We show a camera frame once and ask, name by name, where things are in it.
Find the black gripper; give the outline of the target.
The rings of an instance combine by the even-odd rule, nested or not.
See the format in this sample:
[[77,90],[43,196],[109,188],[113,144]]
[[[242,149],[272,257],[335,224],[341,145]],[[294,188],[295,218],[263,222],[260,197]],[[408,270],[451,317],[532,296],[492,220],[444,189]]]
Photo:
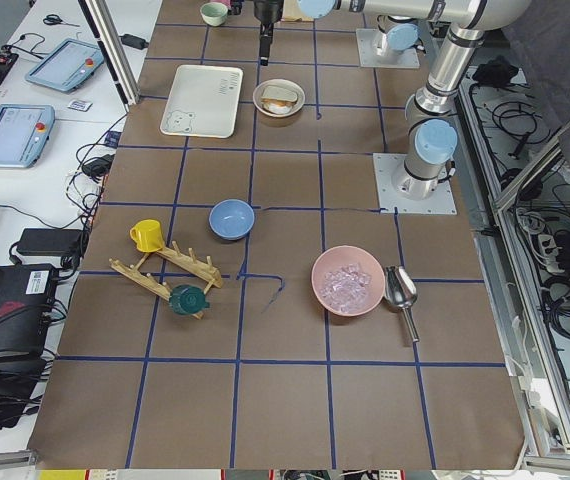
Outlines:
[[254,0],[254,16],[261,23],[259,62],[261,66],[268,66],[273,41],[273,24],[281,20],[281,0]]

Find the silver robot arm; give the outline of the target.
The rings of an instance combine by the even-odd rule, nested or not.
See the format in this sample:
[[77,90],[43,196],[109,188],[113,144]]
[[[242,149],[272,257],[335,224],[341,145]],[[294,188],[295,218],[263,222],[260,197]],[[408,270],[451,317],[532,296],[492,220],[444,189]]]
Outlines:
[[331,11],[376,13],[450,24],[426,84],[410,98],[406,110],[412,123],[419,113],[428,118],[451,111],[453,97],[474,51],[482,45],[488,31],[514,22],[529,7],[521,0],[380,0],[380,1],[300,1],[301,11],[322,18]]
[[389,52],[403,52],[413,48],[419,34],[414,18],[391,15],[376,17],[378,32],[375,35],[374,47],[378,56]]

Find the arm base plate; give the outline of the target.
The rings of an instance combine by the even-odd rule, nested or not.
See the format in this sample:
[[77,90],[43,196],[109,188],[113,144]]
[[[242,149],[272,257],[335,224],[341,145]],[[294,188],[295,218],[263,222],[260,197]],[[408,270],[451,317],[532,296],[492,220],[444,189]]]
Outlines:
[[377,32],[378,29],[356,30],[357,47],[362,67],[394,69],[418,69],[420,67],[414,47],[403,52],[389,52],[385,56],[378,56],[374,47]]
[[405,169],[405,154],[374,153],[379,209],[383,213],[456,215],[449,181],[418,180]]

